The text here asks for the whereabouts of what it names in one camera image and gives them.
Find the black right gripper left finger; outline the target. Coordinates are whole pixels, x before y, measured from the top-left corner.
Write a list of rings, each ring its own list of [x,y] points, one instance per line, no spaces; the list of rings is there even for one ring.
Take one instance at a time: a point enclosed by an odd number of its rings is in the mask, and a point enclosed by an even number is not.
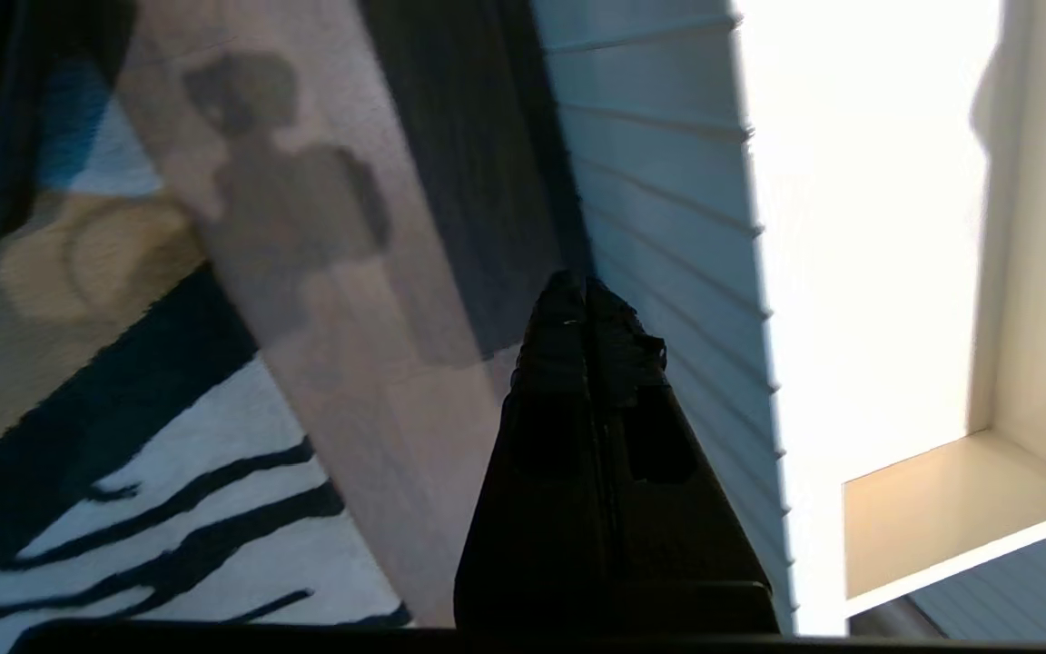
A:
[[[458,629],[589,624],[605,576],[578,278],[556,272],[535,303],[454,580]]]

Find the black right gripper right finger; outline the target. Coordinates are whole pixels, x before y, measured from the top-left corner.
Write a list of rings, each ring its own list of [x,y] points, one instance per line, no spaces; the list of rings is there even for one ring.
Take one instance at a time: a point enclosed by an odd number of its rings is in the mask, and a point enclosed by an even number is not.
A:
[[[771,582],[666,377],[666,344],[598,278],[585,286],[607,584],[623,628],[763,634]]]

